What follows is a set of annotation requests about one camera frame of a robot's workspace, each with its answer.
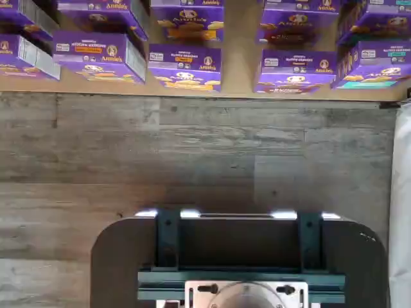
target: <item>gray wood plank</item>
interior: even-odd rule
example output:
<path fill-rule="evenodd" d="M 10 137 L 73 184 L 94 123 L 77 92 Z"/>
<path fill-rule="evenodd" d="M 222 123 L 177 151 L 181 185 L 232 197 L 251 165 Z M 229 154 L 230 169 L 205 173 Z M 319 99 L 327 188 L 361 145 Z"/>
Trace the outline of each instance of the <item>gray wood plank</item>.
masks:
<path fill-rule="evenodd" d="M 160 98 L 58 95 L 58 128 L 107 132 L 158 130 Z"/>
<path fill-rule="evenodd" d="M 325 127 L 394 130 L 396 110 L 325 109 Z"/>
<path fill-rule="evenodd" d="M 0 93 L 0 128 L 42 129 L 56 125 L 56 94 Z"/>
<path fill-rule="evenodd" d="M 309 128 L 304 134 L 307 157 L 391 157 L 392 130 L 369 128 Z"/>
<path fill-rule="evenodd" d="M 300 155 L 303 130 L 161 125 L 163 153 Z"/>
<path fill-rule="evenodd" d="M 278 128 L 378 128 L 393 130 L 395 110 L 186 106 L 161 103 L 161 124 L 273 126 Z"/>
<path fill-rule="evenodd" d="M 336 212 L 388 239 L 391 159 L 256 157 L 254 200 L 274 209 Z"/>
<path fill-rule="evenodd" d="M 273 126 L 278 128 L 322 127 L 322 110 L 250 107 L 186 107 L 163 105 L 161 124 L 201 126 Z"/>
<path fill-rule="evenodd" d="M 89 265 L 80 262 L 0 259 L 0 303 L 18 308 L 86 308 Z"/>

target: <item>product label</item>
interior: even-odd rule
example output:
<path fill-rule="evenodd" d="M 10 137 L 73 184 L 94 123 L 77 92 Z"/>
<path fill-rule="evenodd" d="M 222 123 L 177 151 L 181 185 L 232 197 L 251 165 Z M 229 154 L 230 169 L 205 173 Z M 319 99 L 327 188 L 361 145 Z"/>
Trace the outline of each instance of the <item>product label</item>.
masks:
<path fill-rule="evenodd" d="M 264 66 L 278 66 L 278 58 L 265 58 Z"/>
<path fill-rule="evenodd" d="M 361 52 L 361 57 L 364 58 L 364 59 L 375 58 L 375 56 L 376 56 L 375 50 L 370 50 L 369 49 L 369 50 L 363 50 Z"/>

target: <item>metal bracket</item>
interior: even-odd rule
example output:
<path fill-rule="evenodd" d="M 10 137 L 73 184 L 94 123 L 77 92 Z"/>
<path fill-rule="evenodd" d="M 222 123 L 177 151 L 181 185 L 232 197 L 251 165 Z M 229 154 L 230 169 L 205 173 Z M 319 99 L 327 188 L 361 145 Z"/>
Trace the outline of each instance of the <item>metal bracket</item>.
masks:
<path fill-rule="evenodd" d="M 298 229 L 300 240 L 301 271 L 321 270 L 321 224 L 322 216 L 319 213 L 302 213 L 298 215 Z"/>
<path fill-rule="evenodd" d="M 157 215 L 157 267 L 177 270 L 179 266 L 179 222 L 177 210 L 160 210 Z"/>

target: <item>wooden shelf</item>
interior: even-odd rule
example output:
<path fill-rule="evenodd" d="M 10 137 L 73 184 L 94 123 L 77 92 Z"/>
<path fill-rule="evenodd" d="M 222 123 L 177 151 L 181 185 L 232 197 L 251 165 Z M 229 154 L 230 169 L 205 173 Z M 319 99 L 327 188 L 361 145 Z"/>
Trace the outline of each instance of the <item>wooden shelf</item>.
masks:
<path fill-rule="evenodd" d="M 263 45 L 256 43 L 256 32 L 261 17 L 261 7 L 256 0 L 225 0 L 225 41 L 210 46 L 223 48 L 222 92 L 169 89 L 148 74 L 146 85 L 131 85 L 115 81 L 87 81 L 83 77 L 62 70 L 60 81 L 25 80 L 0 76 L 0 91 L 77 92 L 98 94 L 131 94 L 143 96 L 186 96 L 214 98 L 264 98 L 264 99 L 329 99 L 356 101 L 398 101 L 405 98 L 405 90 L 411 83 L 403 83 L 380 90 L 331 90 L 324 86 L 313 94 L 256 94 L 252 89 Z M 73 30 L 65 17 L 62 29 Z M 335 29 L 326 33 L 313 47 L 319 51 L 335 51 Z M 150 42 L 165 42 L 161 29 L 152 18 Z"/>

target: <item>box image of crackers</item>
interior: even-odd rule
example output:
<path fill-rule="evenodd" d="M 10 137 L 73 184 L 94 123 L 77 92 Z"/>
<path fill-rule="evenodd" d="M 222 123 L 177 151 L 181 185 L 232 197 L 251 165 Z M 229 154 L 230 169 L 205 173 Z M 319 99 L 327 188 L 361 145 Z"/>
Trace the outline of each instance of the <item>box image of crackers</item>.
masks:
<path fill-rule="evenodd" d="M 338 24 L 338 44 L 354 46 L 360 40 L 400 39 L 411 35 L 411 8 L 407 1 L 358 1 Z"/>
<path fill-rule="evenodd" d="M 88 80 L 146 80 L 146 60 L 125 34 L 58 31 L 53 58 Z"/>
<path fill-rule="evenodd" d="M 263 51 L 256 75 L 257 93 L 311 93 L 335 79 L 335 53 L 327 51 Z"/>
<path fill-rule="evenodd" d="M 336 89 L 384 89 L 411 78 L 411 42 L 360 41 L 337 66 Z"/>
<path fill-rule="evenodd" d="M 0 75 L 60 80 L 60 66 L 22 36 L 1 34 Z"/>
<path fill-rule="evenodd" d="M 104 32 L 130 29 L 141 40 L 148 40 L 150 18 L 140 0 L 58 0 L 57 5 L 60 12 L 83 27 Z"/>
<path fill-rule="evenodd" d="M 315 42 L 340 11 L 339 0 L 264 0 L 258 41 L 283 44 Z"/>
<path fill-rule="evenodd" d="M 59 25 L 32 0 L 0 0 L 0 24 L 12 24 L 34 39 L 53 41 Z"/>
<path fill-rule="evenodd" d="M 221 49 L 150 44 L 148 68 L 169 88 L 221 91 Z"/>
<path fill-rule="evenodd" d="M 152 0 L 151 9 L 169 39 L 223 40 L 223 0 Z"/>

